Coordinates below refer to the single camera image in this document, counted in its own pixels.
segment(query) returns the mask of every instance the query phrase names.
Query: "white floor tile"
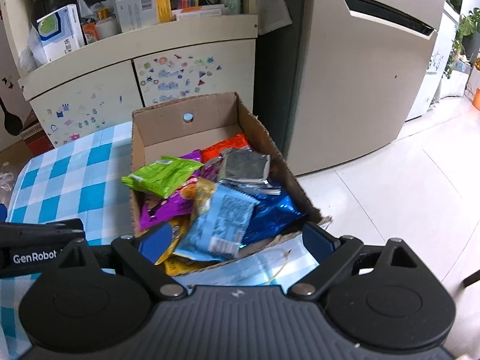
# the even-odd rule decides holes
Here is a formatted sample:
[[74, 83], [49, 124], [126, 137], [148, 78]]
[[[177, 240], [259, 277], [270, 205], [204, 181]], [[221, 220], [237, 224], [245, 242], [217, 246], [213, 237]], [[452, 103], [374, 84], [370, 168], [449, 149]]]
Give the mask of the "white floor tile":
[[335, 170], [381, 236], [403, 238], [443, 279], [471, 236], [476, 214], [412, 138]]
[[406, 122], [400, 130], [397, 140], [437, 126], [474, 109], [467, 97], [445, 97], [425, 115]]
[[480, 218], [480, 112], [468, 112], [411, 138]]
[[335, 237], [353, 235], [369, 245], [385, 245], [385, 241], [349, 189], [333, 170], [298, 178], [314, 206], [324, 216], [333, 217], [328, 232]]
[[455, 356], [480, 358], [480, 282], [462, 288], [463, 279], [480, 269], [480, 226], [443, 280], [457, 305], [457, 316], [445, 347]]

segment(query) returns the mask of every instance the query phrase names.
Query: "ribbed gray surface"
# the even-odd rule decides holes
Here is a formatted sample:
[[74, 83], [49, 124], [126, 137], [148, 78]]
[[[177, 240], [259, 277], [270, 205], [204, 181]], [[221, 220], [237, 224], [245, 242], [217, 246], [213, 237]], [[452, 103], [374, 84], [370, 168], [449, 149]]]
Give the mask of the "ribbed gray surface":
[[41, 348], [22, 360], [451, 360], [436, 348], [386, 355], [355, 348], [328, 325], [318, 307], [288, 299], [279, 286], [198, 287], [180, 301], [163, 302], [132, 338], [104, 351], [66, 355]]

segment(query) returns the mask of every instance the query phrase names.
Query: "orange bucket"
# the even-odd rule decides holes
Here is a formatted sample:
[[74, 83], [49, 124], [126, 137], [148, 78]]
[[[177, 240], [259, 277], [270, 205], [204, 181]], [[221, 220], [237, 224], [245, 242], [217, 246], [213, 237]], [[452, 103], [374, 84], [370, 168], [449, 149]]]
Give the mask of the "orange bucket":
[[480, 88], [477, 88], [477, 92], [473, 98], [473, 106], [480, 111]]

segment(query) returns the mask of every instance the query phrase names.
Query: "black spoon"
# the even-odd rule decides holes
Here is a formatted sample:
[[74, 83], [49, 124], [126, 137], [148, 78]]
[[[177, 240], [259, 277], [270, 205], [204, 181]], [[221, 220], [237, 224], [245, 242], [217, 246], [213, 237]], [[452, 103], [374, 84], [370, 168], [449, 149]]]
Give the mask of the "black spoon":
[[0, 107], [3, 110], [3, 113], [5, 114], [5, 129], [6, 131], [13, 136], [17, 136], [20, 134], [20, 132], [23, 129], [23, 122], [22, 120], [17, 116], [13, 115], [10, 112], [7, 111], [5, 108], [5, 104], [3, 103], [2, 98], [0, 97]]

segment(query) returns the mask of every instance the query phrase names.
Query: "dark blue snack package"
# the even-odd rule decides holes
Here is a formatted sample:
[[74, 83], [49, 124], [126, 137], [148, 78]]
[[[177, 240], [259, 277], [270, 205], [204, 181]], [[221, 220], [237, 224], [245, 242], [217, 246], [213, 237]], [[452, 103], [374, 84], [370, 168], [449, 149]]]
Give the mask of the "dark blue snack package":
[[253, 197], [259, 204], [253, 209], [250, 223], [241, 242], [242, 246], [276, 237], [285, 227], [305, 215], [295, 207], [285, 188], [282, 188], [280, 195], [259, 193]]

